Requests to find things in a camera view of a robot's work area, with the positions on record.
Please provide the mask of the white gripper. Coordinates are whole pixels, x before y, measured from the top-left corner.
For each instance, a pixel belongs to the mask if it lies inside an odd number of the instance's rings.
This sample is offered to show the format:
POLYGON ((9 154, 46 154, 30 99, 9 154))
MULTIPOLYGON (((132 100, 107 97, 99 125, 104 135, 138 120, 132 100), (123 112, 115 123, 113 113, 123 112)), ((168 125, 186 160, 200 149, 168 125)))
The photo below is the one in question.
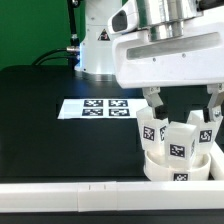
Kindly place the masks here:
POLYGON ((117 82, 143 88, 155 119, 168 117, 159 87, 224 82, 224 0, 128 0, 108 29, 117 82))

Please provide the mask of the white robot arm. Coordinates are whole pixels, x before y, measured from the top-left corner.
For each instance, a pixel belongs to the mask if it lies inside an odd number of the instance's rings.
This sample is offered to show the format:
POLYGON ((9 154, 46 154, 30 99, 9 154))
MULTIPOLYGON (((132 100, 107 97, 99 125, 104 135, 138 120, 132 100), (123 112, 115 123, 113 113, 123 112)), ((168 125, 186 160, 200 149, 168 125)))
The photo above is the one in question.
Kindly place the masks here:
POLYGON ((76 69, 140 88, 153 115, 167 116, 162 87, 205 85, 204 120, 224 102, 224 0, 82 0, 85 37, 76 69))

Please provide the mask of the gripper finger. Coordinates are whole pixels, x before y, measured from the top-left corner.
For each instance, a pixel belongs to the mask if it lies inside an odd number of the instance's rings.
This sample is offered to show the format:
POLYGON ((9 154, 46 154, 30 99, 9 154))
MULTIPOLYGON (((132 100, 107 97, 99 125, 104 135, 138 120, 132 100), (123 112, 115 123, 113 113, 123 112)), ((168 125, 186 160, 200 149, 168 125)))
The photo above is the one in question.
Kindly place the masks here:
POLYGON ((224 102, 224 83, 210 84, 207 92, 211 95, 209 103, 203 108, 204 122, 216 122, 222 116, 221 105, 224 102))

